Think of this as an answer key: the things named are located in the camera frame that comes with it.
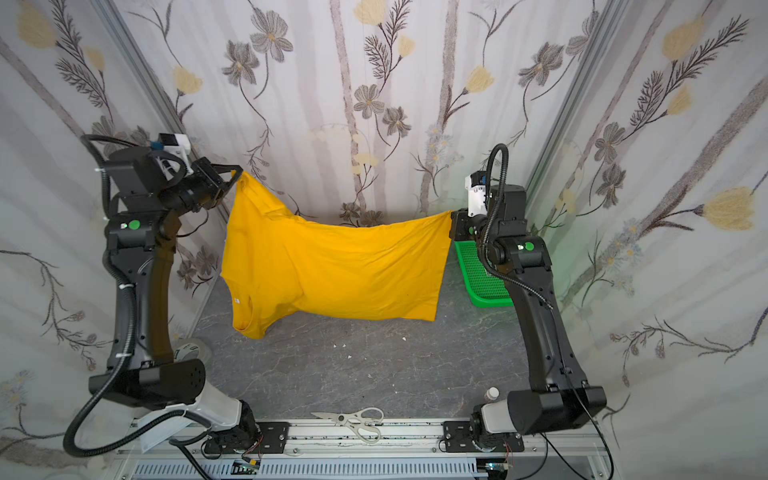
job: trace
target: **floral wallpaper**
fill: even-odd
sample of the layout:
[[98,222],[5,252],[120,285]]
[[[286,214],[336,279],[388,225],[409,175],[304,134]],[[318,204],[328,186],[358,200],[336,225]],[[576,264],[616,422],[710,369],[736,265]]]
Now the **floral wallpaper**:
[[202,154],[348,227],[463,206],[464,177],[499,141],[525,183],[603,7],[118,2]]
[[[87,2],[38,0],[0,7],[0,472],[3,478],[100,478],[108,458],[72,458],[61,437],[103,372],[114,332],[114,281],[100,184],[80,145],[85,133],[147,145],[167,131],[156,107]],[[161,21],[168,34],[166,15]],[[178,117],[202,80],[172,72]],[[101,145],[106,155],[116,146]],[[226,212],[183,219],[170,279],[169,330],[185,337],[220,266]],[[79,442],[124,432],[132,411],[104,402]]]
[[626,478],[768,468],[766,7],[630,3],[528,206]]

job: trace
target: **tape roll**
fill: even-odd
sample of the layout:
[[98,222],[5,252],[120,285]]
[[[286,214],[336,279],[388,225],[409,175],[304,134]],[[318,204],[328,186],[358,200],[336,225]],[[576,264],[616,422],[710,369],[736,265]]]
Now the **tape roll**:
[[208,345],[200,339],[179,340],[174,348],[174,361],[183,362],[184,360],[200,359],[203,365],[209,366],[214,357]]

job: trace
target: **floral curtain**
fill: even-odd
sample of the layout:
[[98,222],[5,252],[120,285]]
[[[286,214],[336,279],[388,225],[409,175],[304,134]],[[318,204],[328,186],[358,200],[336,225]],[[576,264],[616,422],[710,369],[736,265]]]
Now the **floral curtain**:
[[465,206],[500,141],[525,184],[604,1],[117,4],[202,154],[371,227]]
[[[78,137],[148,144],[167,129],[88,2],[3,2],[0,12],[0,476],[99,478],[104,458],[61,450],[89,397],[88,377],[105,370],[114,332],[100,182]],[[194,89],[193,81],[180,84]],[[204,218],[185,217],[181,232]],[[175,339],[204,304],[224,224],[212,212],[180,241],[169,295]],[[131,418],[130,409],[102,402],[78,442],[115,440]]]
[[528,207],[627,478],[768,469],[766,21],[630,3]]

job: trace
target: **scissors blade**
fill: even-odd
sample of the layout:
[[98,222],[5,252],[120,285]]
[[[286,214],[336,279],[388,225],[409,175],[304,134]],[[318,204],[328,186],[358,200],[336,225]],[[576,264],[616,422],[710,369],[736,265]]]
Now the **scissors blade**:
[[328,413],[328,412],[311,412],[312,415],[319,419],[326,419],[326,420],[333,420],[334,422],[336,419],[339,418],[338,413]]

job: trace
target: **yellow t-shirt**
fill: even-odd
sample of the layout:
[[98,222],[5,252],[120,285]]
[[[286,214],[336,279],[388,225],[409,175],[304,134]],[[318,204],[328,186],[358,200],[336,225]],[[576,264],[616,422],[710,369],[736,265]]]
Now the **yellow t-shirt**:
[[232,294],[233,327],[259,339],[298,310],[434,321],[450,228],[450,212],[370,228],[309,222],[243,174],[221,273]]

